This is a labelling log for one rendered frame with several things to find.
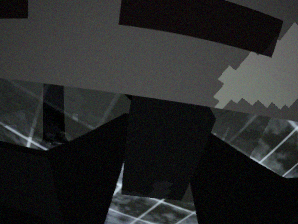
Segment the black two-prong plug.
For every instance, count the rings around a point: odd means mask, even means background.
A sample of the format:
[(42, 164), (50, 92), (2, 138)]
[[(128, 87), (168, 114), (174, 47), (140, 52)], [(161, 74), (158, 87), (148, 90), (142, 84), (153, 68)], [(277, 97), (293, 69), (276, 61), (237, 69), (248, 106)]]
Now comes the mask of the black two-prong plug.
[(121, 194), (182, 200), (214, 123), (205, 105), (133, 95)]

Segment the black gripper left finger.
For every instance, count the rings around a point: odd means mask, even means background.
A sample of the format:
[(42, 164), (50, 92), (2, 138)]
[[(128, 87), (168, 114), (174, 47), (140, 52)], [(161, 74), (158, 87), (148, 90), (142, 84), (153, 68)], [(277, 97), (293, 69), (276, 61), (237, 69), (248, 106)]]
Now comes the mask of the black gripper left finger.
[(129, 113), (48, 151), (0, 140), (0, 204), (48, 224), (105, 224), (124, 167)]

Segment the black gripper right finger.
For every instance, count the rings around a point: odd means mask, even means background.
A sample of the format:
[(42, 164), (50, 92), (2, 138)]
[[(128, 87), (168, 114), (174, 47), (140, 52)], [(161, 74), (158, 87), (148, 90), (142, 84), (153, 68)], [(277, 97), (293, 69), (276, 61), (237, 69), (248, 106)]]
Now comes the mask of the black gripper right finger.
[(298, 179), (279, 176), (210, 132), (192, 179), (198, 224), (298, 224)]

